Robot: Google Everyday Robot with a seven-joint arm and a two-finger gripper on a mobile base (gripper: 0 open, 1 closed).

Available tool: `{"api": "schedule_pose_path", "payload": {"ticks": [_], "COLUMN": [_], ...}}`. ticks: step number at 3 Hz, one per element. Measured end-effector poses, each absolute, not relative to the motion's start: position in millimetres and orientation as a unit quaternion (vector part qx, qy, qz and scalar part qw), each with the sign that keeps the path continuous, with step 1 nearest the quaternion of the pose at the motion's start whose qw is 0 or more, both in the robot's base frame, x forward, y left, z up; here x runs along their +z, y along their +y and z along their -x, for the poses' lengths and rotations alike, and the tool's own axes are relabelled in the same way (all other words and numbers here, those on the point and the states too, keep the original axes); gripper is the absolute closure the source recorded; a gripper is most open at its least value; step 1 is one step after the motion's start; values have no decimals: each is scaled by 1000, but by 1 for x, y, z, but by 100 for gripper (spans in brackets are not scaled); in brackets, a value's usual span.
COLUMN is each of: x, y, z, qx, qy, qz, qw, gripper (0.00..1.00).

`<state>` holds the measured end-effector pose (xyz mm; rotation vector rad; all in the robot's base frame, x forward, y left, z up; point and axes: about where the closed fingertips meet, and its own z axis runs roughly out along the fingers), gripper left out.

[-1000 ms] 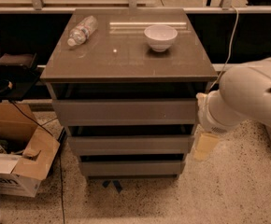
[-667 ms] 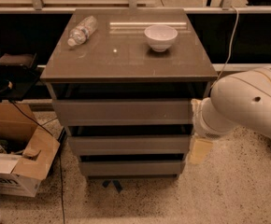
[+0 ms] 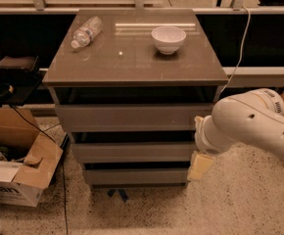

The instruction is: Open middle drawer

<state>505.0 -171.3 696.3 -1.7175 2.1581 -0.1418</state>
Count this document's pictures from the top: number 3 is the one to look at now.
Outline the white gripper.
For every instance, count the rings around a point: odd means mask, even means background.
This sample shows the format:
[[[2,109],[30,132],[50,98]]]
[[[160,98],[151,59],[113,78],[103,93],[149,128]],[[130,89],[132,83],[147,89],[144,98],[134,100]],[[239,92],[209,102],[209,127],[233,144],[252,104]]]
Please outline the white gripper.
[[[210,169],[214,162],[210,155],[229,150],[228,137],[215,127],[211,116],[195,117],[195,128],[195,143],[200,153],[195,151],[191,157],[187,175],[189,181],[201,179]]]

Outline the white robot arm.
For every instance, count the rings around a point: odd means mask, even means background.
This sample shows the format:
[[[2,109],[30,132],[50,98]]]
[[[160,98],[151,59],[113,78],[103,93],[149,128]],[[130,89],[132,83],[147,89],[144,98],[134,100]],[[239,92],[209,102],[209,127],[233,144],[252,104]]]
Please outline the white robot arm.
[[[212,113],[195,117],[195,144],[187,179],[200,179],[214,158],[237,142],[251,145],[284,161],[284,101],[262,88],[219,100]]]

